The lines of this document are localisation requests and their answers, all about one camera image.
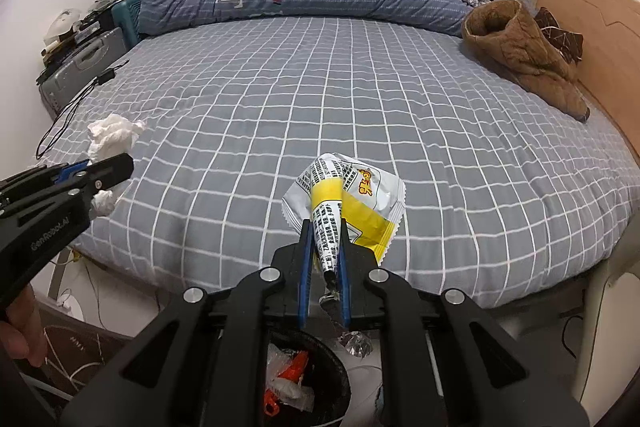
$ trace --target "triangular cutout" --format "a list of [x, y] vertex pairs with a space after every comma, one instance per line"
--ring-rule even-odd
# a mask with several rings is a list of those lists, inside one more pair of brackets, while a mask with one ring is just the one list
[[178, 321], [167, 324], [147, 344], [145, 349], [129, 362], [122, 372], [123, 378], [136, 382], [149, 389], [158, 384], [164, 361], [169, 353], [174, 336], [178, 331]]
[[527, 371], [479, 323], [469, 324], [489, 381], [501, 389], [527, 378]]

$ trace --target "black trash bin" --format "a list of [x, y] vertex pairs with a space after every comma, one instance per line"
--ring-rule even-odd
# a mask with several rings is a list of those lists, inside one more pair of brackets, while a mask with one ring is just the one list
[[280, 404], [278, 415], [264, 416], [265, 427], [314, 427], [325, 424], [338, 427], [351, 401], [349, 377], [340, 359], [322, 342], [304, 331], [271, 331], [271, 342], [280, 349], [308, 351], [309, 361], [302, 383], [313, 388], [316, 400], [313, 412]]

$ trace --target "silver screw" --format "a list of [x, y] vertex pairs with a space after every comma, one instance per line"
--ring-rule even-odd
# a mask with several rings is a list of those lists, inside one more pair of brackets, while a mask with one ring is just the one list
[[385, 282], [389, 279], [389, 273], [382, 268], [376, 268], [369, 272], [369, 279], [373, 282]]
[[272, 266], [265, 268], [260, 272], [260, 279], [267, 282], [277, 281], [280, 277], [280, 270]]
[[200, 288], [188, 288], [182, 294], [182, 298], [190, 304], [200, 302], [204, 297], [204, 291]]
[[463, 294], [460, 290], [448, 290], [444, 294], [444, 298], [447, 299], [447, 302], [450, 304], [462, 304], [465, 301], [465, 294]]

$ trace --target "suitcase handle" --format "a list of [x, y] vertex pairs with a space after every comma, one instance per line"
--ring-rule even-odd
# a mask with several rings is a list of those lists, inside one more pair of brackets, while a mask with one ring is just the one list
[[104, 39], [97, 39], [74, 57], [76, 67], [78, 67], [79, 70], [87, 70], [95, 66], [104, 58], [107, 51], [109, 51], [109, 47], [104, 42]]

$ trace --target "wooden headboard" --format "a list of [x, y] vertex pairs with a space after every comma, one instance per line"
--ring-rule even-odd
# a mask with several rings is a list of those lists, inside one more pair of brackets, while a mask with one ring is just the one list
[[566, 30], [584, 35], [578, 65], [588, 98], [595, 99], [640, 153], [640, 2], [538, 0]]

